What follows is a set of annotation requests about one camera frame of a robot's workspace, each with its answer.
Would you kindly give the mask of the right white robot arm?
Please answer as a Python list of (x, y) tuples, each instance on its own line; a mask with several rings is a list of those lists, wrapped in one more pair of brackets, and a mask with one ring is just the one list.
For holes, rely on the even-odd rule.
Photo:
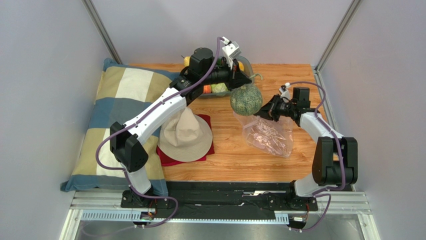
[(358, 142), (334, 130), (311, 107), (310, 89), (282, 86), (279, 93), (255, 113), (263, 119), (277, 122), (280, 117), (291, 118), (315, 141), (316, 148), (311, 173), (293, 183), (298, 197), (316, 197), (325, 191), (340, 191), (358, 179)]

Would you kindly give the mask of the clear zip top bag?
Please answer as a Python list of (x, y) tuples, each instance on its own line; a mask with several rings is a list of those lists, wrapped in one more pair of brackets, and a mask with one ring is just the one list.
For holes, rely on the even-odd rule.
[(242, 126), (242, 137), (246, 144), (263, 153), (281, 158), (289, 158), (294, 146), (294, 122), (289, 117), (278, 121), (267, 120), (260, 116), (233, 116)]

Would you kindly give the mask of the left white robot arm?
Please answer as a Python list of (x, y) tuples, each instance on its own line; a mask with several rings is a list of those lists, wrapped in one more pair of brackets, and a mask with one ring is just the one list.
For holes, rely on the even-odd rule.
[(152, 187), (145, 168), (149, 155), (143, 145), (154, 131), (201, 96), (205, 85), (224, 83), (232, 90), (251, 83), (237, 61), (240, 54), (236, 42), (216, 52), (196, 49), (179, 76), (151, 106), (124, 124), (111, 125), (110, 151), (121, 164), (133, 193), (145, 197)]

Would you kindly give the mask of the yellow pear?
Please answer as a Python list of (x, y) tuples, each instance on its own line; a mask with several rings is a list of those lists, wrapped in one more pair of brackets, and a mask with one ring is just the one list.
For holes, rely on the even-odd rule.
[(190, 65), (190, 59), (191, 59), (190, 56), (183, 57), (183, 66), (184, 67), (188, 67)]

